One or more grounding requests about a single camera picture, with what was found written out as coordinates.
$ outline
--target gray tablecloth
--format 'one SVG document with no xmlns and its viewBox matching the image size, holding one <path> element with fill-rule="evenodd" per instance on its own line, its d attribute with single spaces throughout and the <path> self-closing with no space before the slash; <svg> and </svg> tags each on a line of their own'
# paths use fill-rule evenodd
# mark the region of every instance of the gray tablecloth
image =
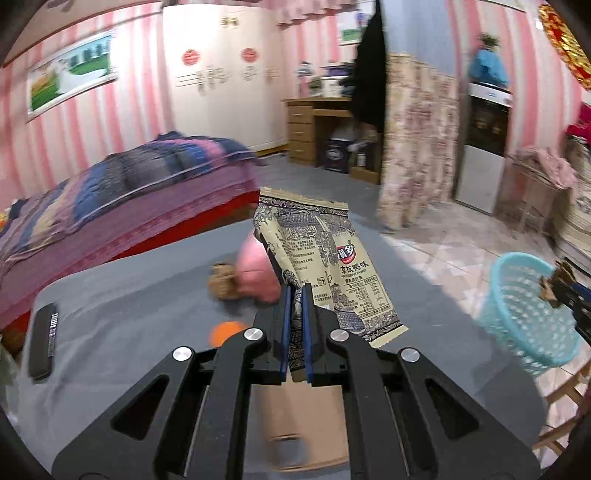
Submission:
<svg viewBox="0 0 591 480">
<path fill-rule="evenodd" d="M 379 232 L 353 214 L 351 220 L 410 328 L 385 349 L 417 348 L 519 439 L 533 444 L 546 407 L 532 378 L 440 287 L 399 259 Z M 175 347 L 206 349 L 215 324 L 252 321 L 251 303 L 228 307 L 206 289 L 209 267 L 235 257 L 251 228 L 246 220 L 101 265 L 58 280 L 37 296 L 33 315 L 49 302 L 60 312 L 54 371 L 41 382 L 28 378 L 29 330 L 18 418 L 24 442 L 47 469 L 68 442 Z M 249 422 L 245 478 L 267 478 L 260 473 L 269 467 L 253 409 Z M 342 479 L 349 473 L 341 467 L 290 478 L 318 476 Z"/>
</svg>

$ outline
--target desk drawer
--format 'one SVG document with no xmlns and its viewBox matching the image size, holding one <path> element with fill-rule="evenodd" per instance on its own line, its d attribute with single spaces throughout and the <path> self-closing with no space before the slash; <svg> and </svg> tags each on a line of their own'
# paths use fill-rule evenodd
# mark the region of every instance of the desk drawer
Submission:
<svg viewBox="0 0 591 480">
<path fill-rule="evenodd" d="M 313 142 L 314 141 L 314 125 L 313 124 L 289 124 L 290 138 L 289 140 L 296 140 L 299 142 Z"/>
<path fill-rule="evenodd" d="M 310 124 L 312 123 L 312 106 L 290 106 L 287 108 L 287 123 Z"/>
<path fill-rule="evenodd" d="M 314 144 L 308 142 L 290 141 L 290 157 L 300 160 L 314 161 Z"/>
</svg>

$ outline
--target storage box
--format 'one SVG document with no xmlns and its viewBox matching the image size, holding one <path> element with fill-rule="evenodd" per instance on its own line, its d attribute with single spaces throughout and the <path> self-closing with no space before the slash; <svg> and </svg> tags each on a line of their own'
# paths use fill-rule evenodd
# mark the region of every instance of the storage box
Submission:
<svg viewBox="0 0 591 480">
<path fill-rule="evenodd" d="M 351 140 L 328 140 L 323 155 L 324 169 L 349 173 L 349 146 L 352 143 Z"/>
<path fill-rule="evenodd" d="M 322 96 L 324 97 L 341 97 L 343 86 L 339 85 L 342 79 L 346 76 L 322 77 Z"/>
</svg>

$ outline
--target pink plush toy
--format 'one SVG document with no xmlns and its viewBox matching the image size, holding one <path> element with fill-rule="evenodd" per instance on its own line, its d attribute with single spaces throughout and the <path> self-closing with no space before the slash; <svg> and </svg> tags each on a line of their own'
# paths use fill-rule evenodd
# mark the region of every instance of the pink plush toy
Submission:
<svg viewBox="0 0 591 480">
<path fill-rule="evenodd" d="M 255 297 L 270 303 L 276 302 L 281 286 L 262 243 L 251 232 L 238 254 L 235 279 L 243 296 Z"/>
</svg>

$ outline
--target blue plastic basket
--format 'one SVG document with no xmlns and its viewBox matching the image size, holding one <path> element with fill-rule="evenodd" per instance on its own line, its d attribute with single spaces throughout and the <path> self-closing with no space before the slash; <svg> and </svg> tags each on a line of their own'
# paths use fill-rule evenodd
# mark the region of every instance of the blue plastic basket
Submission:
<svg viewBox="0 0 591 480">
<path fill-rule="evenodd" d="M 533 376 L 569 363 L 580 348 L 572 311 L 539 298 L 540 277 L 553 268 L 533 255 L 503 255 L 491 268 L 491 288 L 476 323 L 519 357 Z"/>
</svg>

